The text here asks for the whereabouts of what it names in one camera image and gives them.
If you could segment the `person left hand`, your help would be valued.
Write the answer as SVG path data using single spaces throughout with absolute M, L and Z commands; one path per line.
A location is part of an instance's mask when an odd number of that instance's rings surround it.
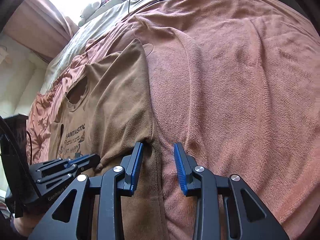
M 21 236 L 28 237 L 42 217 L 43 214 L 33 215 L 31 213 L 24 213 L 22 217 L 14 218 L 14 227 Z

